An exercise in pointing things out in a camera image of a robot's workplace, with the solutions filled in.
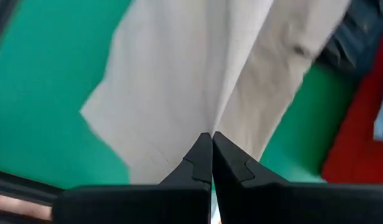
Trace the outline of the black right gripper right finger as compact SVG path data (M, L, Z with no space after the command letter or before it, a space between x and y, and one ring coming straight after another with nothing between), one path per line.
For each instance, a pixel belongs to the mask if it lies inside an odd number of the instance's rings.
M290 182L220 132L212 174L222 223L383 223L383 185Z

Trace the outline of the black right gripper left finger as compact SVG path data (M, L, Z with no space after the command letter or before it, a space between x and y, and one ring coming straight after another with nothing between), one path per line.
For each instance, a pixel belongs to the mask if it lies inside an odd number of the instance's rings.
M53 204L62 224L209 224L212 138L202 133L181 163L154 185L91 185L66 190Z

